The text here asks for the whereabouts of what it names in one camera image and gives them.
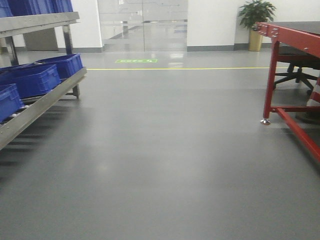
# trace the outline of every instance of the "white wall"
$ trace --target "white wall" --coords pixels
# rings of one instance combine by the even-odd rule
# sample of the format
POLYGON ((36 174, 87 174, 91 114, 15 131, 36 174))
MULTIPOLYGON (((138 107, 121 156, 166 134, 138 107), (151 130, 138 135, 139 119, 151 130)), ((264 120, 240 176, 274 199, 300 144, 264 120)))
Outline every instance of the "white wall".
POLYGON ((233 45, 238 0, 189 0, 187 46, 233 45))
MULTIPOLYGON (((319 0, 269 0, 275 21, 320 21, 319 0)), ((187 46, 228 46, 248 43, 248 31, 239 26, 239 7, 246 0, 189 0, 187 46)))
MULTIPOLYGON (((101 48, 102 38, 97 0, 72 0, 72 7, 79 12, 78 23, 71 24, 71 37, 74 48, 101 48)), ((59 48, 65 47, 62 27, 55 28, 57 44, 59 48)), ((13 37, 16 47, 25 47, 22 35, 13 37)))

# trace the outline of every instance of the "shelf leg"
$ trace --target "shelf leg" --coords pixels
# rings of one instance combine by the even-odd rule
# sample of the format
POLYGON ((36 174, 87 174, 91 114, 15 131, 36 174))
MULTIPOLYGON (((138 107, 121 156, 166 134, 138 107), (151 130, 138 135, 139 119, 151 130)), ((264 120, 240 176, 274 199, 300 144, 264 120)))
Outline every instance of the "shelf leg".
POLYGON ((65 51, 66 54, 72 54, 72 39, 71 39, 71 31, 69 25, 62 26, 64 42, 65 42, 65 51))
POLYGON ((19 61, 18 61, 18 57, 17 57, 17 53, 16 53, 16 48, 15 48, 15 44, 14 44, 14 38, 12 36, 7 36, 5 38, 5 44, 6 44, 6 48, 8 50, 8 53, 9 53, 11 66, 19 65, 19 61))
POLYGON ((76 96, 76 98, 79 99, 80 88, 78 84, 74 88, 72 88, 72 91, 73 91, 73 96, 76 96))
MULTIPOLYGON (((72 54, 73 53, 73 46, 72 46, 72 38, 71 38, 71 31, 70 31, 70 25, 64 25, 62 26, 62 30, 63 30, 63 36, 64 36, 64 42, 65 42, 65 51, 66 54, 72 54)), ((72 93, 73 96, 76 96, 77 99, 79 99, 80 96, 80 89, 79 89, 79 85, 76 85, 73 89, 72 89, 72 93)))

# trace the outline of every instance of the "blue plastic crate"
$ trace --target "blue plastic crate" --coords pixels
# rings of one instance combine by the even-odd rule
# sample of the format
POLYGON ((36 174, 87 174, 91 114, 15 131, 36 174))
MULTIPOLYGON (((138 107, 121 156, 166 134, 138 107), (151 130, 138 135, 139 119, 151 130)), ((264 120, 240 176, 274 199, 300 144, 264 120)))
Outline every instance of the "blue plastic crate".
POLYGON ((8 0, 0 0, 0 18, 12 17, 8 0))
POLYGON ((2 74, 4 72, 7 72, 7 71, 14 71, 15 69, 25 68, 25 67, 28 67, 28 66, 31 66, 31 65, 32 65, 32 63, 2 67, 2 68, 0 68, 0 74, 2 74))
POLYGON ((52 14, 54 6, 51 0, 7 0, 14 16, 52 14))
POLYGON ((56 65, 18 68, 0 74, 0 85, 16 84, 21 98, 44 95, 60 83, 56 65))
POLYGON ((73 74, 83 68, 80 54, 57 56, 36 61, 43 65, 56 64, 60 79, 70 78, 73 74))
POLYGON ((55 13, 73 12, 71 0, 52 0, 55 13))
POLYGON ((15 84, 0 85, 0 122, 23 106, 15 84))

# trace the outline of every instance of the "metal shelf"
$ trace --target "metal shelf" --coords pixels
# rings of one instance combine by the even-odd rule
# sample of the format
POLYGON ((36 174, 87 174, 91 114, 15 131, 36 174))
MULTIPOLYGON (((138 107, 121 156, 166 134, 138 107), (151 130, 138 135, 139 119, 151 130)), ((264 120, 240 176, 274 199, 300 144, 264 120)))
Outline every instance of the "metal shelf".
MULTIPOLYGON (((77 19, 79 19, 78 12, 0 18, 0 38, 5 38, 11 65, 19 64, 13 41, 14 35, 31 33, 59 26, 62 26, 66 54, 72 54, 70 24, 75 24, 77 19)), ((85 67, 82 68, 28 108, 17 114, 17 116, 7 123, 0 125, 0 150, 54 105, 63 95, 74 95, 79 98, 80 90, 78 83, 85 77, 86 73, 87 69, 85 67)))
POLYGON ((2 17, 0 38, 75 24, 77 19, 79 19, 78 12, 2 17))
POLYGON ((63 81, 52 91, 19 113, 16 117, 0 127, 0 150, 18 136, 24 129, 52 107, 62 96, 74 88, 85 76, 84 67, 70 78, 63 81))

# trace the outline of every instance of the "baseboard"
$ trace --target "baseboard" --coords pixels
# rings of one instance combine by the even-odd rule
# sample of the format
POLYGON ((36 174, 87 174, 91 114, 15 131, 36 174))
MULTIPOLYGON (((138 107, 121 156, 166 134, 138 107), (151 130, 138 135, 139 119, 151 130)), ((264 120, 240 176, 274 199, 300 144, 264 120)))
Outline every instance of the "baseboard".
MULTIPOLYGON (((65 53, 66 49, 59 48, 58 53, 65 53)), ((103 53, 104 48, 103 47, 74 47, 72 49, 73 53, 83 53, 83 54, 91 54, 91 53, 103 53)))
MULTIPOLYGON (((26 48, 25 46, 16 46, 16 47, 15 47, 15 51, 16 51, 16 52, 26 52, 26 51, 27 51, 27 48, 26 48)), ((2 46, 2 47, 1 47, 1 53, 7 53, 7 52, 8 52, 7 47, 2 46)))
MULTIPOLYGON (((272 43, 262 43, 261 48, 262 49, 269 49, 271 48, 272 43)), ((249 43, 236 43, 234 45, 234 50, 248 50, 249 43)))
MULTIPOLYGON (((271 43, 262 43, 261 48, 271 48, 271 43)), ((218 46, 187 46, 187 52, 210 52, 210 51, 236 51, 248 50, 248 43, 236 43, 235 45, 218 45, 218 46)))
POLYGON ((222 46, 187 46, 187 52, 211 52, 211 51, 233 51, 233 45, 222 46))

